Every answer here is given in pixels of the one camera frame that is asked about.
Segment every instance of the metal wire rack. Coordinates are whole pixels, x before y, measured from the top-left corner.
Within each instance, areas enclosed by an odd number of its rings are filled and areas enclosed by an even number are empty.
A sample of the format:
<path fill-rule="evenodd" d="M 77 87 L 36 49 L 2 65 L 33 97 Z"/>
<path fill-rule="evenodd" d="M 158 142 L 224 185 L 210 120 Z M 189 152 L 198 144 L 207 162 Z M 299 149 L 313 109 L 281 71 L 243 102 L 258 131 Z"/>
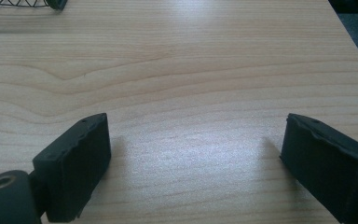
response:
<path fill-rule="evenodd" d="M 5 7 L 51 7 L 63 10 L 66 0 L 0 0 L 0 6 Z"/>

